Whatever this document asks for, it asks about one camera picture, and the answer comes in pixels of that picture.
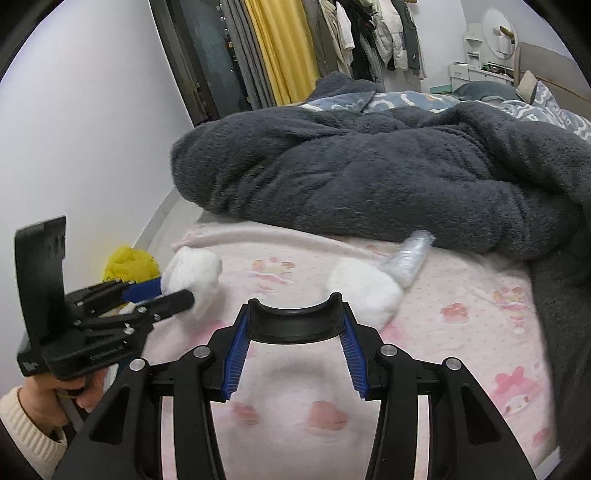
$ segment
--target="blue and white bedding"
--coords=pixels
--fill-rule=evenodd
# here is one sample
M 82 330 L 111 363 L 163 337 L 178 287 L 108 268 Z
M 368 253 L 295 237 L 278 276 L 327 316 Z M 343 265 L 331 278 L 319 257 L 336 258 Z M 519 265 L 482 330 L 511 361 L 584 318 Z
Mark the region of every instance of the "blue and white bedding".
M 458 103 L 460 103 L 460 100 L 449 95 L 431 95 L 429 93 L 406 91 L 344 93 L 317 99 L 300 106 L 314 111 L 349 110 L 357 113 L 369 113 L 410 105 L 439 113 Z M 591 144 L 591 122 L 580 115 L 561 109 L 556 98 L 543 82 L 538 81 L 535 99 L 531 105 L 518 100 L 489 103 L 489 105 L 508 113 L 518 120 L 556 125 Z

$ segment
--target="yellow curtain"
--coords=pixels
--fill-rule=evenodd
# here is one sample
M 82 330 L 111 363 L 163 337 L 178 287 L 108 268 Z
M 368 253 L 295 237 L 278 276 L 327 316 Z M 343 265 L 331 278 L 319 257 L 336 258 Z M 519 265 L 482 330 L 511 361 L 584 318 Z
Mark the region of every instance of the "yellow curtain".
M 302 102 L 320 75 L 301 0 L 245 0 L 277 105 Z

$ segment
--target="bed headboard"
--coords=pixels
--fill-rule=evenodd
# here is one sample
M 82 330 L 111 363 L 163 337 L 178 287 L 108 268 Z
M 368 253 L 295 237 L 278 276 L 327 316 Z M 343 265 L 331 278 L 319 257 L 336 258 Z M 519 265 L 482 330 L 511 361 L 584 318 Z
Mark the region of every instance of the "bed headboard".
M 514 70 L 515 87 L 529 70 L 548 86 L 561 108 L 591 119 L 591 87 L 574 60 L 537 45 L 519 43 Z

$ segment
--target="wall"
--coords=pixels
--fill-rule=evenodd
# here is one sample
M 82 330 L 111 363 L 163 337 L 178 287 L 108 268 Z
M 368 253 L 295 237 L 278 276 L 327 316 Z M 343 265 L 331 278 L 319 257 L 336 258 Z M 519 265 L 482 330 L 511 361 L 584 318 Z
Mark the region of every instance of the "wall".
M 450 83 L 450 63 L 465 61 L 466 20 L 460 0 L 418 0 L 409 7 L 417 26 L 427 75 L 421 82 L 421 91 L 428 93 L 431 87 Z M 385 73 L 384 83 L 387 91 L 413 89 L 401 72 Z
M 148 0 L 65 0 L 27 40 L 0 82 L 0 394 L 20 381 L 15 230 L 66 214 L 66 288 L 100 281 L 171 190 L 190 128 Z
M 496 8 L 509 19 L 519 41 L 547 48 L 572 58 L 552 27 L 522 0 L 462 0 L 467 23 L 482 23 L 487 9 Z

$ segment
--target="silver screw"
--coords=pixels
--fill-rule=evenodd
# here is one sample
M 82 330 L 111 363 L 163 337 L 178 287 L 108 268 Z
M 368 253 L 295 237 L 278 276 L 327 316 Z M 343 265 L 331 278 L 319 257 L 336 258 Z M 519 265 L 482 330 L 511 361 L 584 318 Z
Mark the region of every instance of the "silver screw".
M 193 350 L 193 355 L 197 358 L 205 358 L 209 356 L 212 351 L 209 349 L 207 345 L 198 346 L 195 350 Z
M 449 370 L 459 370 L 462 368 L 462 362 L 460 362 L 457 358 L 448 358 L 445 360 L 445 364 Z
M 379 349 L 383 356 L 394 356 L 398 353 L 398 349 L 394 345 L 386 343 Z
M 143 358 L 136 358 L 135 360 L 129 362 L 129 369 L 133 370 L 134 372 L 139 372 L 145 366 L 146 360 L 144 360 Z

